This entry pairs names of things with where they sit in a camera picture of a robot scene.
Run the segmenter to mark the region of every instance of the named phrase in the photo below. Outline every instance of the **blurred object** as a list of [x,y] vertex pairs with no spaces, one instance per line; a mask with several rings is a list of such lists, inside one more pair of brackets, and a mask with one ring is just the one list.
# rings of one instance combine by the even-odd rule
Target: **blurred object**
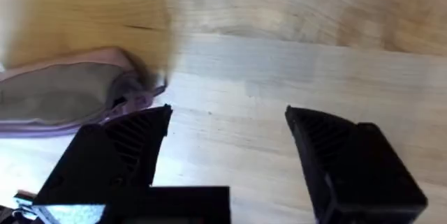
[[166,84],[146,87],[144,74],[117,47],[0,73],[0,137],[69,135],[149,108]]
[[287,107],[320,224],[413,223],[427,198],[379,127]]

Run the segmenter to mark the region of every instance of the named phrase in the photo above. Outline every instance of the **wooden table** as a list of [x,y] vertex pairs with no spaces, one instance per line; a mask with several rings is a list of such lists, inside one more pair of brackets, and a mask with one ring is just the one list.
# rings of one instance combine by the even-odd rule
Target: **wooden table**
[[[444,2],[0,0],[0,58],[118,45],[167,71],[157,102],[174,115],[154,184],[230,185],[234,223],[314,222],[288,104],[378,124],[429,197],[417,223],[442,223]],[[0,140],[0,204],[38,191],[69,142]]]

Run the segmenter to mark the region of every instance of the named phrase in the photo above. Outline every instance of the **light wood tabletop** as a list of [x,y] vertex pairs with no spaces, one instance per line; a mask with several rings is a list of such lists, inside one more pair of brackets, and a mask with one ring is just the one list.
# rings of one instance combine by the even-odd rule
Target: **light wood tabletop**
[[[289,104],[376,123],[429,198],[417,223],[443,223],[445,1],[0,0],[0,62],[116,45],[166,71],[154,185],[229,185],[234,223],[315,221]],[[0,140],[0,204],[37,192],[70,140]]]

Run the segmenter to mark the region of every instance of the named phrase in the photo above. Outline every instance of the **pink fabric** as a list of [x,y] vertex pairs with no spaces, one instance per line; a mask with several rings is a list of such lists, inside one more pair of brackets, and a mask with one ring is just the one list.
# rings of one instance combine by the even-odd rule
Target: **pink fabric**
[[122,67],[124,70],[133,70],[134,67],[125,53],[118,47],[107,47],[91,52],[70,54],[66,57],[44,61],[37,64],[30,64],[19,68],[14,68],[0,73],[0,82],[8,78],[15,77],[23,73],[44,69],[54,65],[78,64],[78,63],[98,63],[110,64]]

